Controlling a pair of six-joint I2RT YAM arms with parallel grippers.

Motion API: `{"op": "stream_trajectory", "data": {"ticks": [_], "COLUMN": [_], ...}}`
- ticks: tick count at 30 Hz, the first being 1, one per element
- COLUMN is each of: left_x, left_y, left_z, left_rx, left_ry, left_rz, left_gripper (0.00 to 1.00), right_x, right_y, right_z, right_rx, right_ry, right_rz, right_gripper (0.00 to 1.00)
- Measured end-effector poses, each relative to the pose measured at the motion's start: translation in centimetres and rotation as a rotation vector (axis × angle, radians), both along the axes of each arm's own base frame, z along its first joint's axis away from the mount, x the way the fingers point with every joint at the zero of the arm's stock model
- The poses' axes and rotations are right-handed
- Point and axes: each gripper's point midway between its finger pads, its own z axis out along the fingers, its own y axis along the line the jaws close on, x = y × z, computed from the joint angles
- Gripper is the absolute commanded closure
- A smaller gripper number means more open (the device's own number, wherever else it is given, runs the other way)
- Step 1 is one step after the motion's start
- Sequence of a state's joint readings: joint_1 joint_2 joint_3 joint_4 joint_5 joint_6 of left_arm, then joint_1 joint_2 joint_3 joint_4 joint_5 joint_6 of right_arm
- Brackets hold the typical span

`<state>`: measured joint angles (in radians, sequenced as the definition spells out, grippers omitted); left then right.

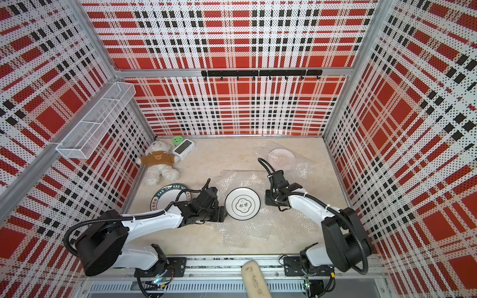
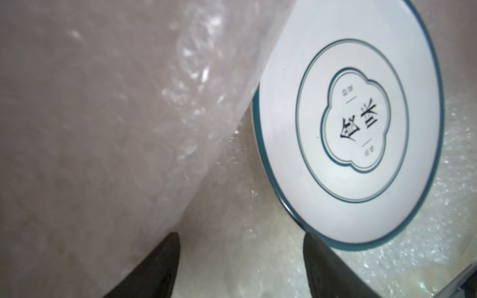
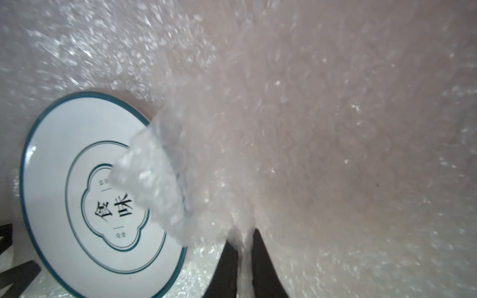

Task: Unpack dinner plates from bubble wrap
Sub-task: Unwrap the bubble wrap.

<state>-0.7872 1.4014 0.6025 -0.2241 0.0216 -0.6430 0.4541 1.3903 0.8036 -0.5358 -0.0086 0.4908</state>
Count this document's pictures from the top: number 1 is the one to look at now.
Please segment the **bubble wrap sheet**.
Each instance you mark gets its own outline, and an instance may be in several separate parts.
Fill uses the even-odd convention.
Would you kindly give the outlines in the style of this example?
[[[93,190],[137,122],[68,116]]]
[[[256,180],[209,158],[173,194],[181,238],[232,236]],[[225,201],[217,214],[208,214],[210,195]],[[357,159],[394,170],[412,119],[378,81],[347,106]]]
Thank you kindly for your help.
[[[224,204],[233,190],[244,187],[255,191],[260,199],[258,212],[246,221],[232,217],[232,212],[223,223],[215,227],[222,242],[228,247],[245,248],[255,241],[276,243],[280,248],[300,246],[320,242],[322,232],[318,224],[296,210],[279,211],[277,207],[265,204],[265,191],[270,187],[264,171],[224,170],[219,175],[216,187],[219,202]]]

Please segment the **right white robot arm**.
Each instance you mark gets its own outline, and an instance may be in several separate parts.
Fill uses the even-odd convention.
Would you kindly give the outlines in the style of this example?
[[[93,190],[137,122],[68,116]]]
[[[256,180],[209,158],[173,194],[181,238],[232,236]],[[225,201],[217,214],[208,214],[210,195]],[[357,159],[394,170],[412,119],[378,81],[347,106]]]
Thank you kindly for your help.
[[[290,184],[282,170],[269,173],[268,180],[266,205],[282,212],[295,209],[322,229],[324,244],[315,243],[300,252],[304,274],[317,276],[325,267],[341,272],[352,269],[361,275],[368,273],[368,257],[373,254],[373,247],[354,209],[339,209],[322,202],[298,183]]]

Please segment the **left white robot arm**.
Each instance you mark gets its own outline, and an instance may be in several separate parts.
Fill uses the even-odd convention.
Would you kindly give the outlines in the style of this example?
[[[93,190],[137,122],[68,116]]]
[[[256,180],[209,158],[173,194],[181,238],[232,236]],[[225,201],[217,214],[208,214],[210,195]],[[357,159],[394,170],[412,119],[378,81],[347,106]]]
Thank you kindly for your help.
[[[176,198],[162,210],[131,215],[110,210],[76,223],[66,231],[63,244],[80,259],[86,276],[111,268],[134,268],[139,278],[163,275],[173,267],[160,246],[135,247],[131,242],[161,230],[225,221],[226,208],[219,204],[216,187],[204,185],[195,193],[194,199]]]

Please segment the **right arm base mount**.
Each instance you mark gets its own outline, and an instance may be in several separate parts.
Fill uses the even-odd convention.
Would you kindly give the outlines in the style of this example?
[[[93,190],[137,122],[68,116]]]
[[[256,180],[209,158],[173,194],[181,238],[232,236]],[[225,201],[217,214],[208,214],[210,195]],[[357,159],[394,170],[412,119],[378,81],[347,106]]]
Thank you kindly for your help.
[[[305,255],[292,257],[282,255],[278,262],[284,269],[285,276],[304,279],[304,295],[307,298],[321,298],[331,293],[336,287],[334,267],[330,265],[314,266]]]

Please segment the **green rimmed plate front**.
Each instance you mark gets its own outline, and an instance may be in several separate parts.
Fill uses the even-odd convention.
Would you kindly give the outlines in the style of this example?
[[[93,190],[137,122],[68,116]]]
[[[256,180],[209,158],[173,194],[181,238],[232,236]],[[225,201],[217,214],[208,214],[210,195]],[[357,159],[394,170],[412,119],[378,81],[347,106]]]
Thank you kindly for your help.
[[[174,202],[177,195],[187,187],[183,184],[172,184],[159,189],[150,201],[150,210],[159,211],[165,209],[170,202]]]

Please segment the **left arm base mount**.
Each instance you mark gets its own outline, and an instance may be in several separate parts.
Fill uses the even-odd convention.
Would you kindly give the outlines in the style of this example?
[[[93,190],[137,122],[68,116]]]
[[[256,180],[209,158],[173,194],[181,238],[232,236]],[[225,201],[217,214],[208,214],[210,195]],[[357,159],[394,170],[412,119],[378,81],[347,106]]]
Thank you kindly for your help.
[[[172,257],[159,260],[148,270],[135,269],[134,277],[137,280],[138,287],[142,294],[147,298],[156,298],[158,294],[153,294],[151,291],[164,290],[174,278],[181,278],[184,276],[187,258]],[[141,278],[165,278],[163,284],[157,284],[153,281],[142,282]]]

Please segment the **white embossed plate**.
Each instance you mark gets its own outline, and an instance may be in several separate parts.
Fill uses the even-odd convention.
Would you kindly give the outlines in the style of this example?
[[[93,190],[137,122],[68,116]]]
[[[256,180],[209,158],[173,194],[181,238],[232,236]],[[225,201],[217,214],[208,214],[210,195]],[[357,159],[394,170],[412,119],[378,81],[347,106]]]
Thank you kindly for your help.
[[[260,211],[261,205],[259,195],[248,187],[234,189],[225,198],[226,212],[236,221],[254,218]]]

